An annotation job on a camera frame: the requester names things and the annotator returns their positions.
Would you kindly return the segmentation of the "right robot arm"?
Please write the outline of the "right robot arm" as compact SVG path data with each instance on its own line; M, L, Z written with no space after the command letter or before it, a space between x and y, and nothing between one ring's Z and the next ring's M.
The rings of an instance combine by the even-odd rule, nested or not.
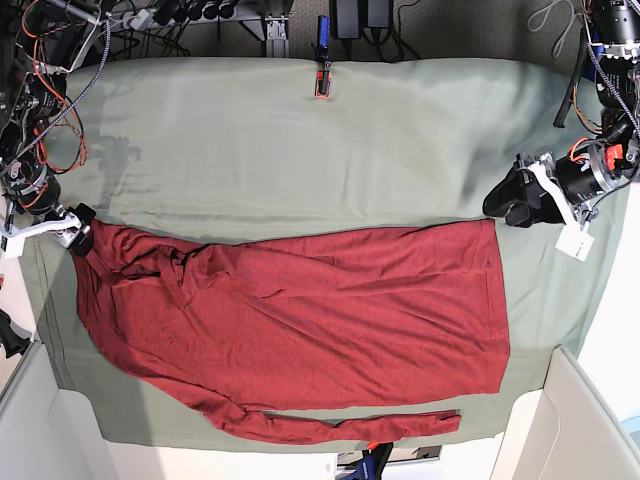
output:
M58 178L88 159L78 98L67 77L99 36L111 36L111 1L32 1L20 16L14 58L1 89L1 188L6 200L1 250L21 255L27 238L51 235L77 256L93 247L93 209L65 207ZM57 166L45 138L56 127L78 141L72 159Z

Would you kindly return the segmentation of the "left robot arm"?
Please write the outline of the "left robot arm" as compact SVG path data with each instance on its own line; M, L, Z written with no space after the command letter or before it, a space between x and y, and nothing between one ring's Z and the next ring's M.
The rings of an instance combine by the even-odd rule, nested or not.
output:
M553 121L574 113L586 135L557 158L517 155L485 197L485 216L512 227L537 223L588 229L604 199L639 179L639 4L583 1L579 49Z

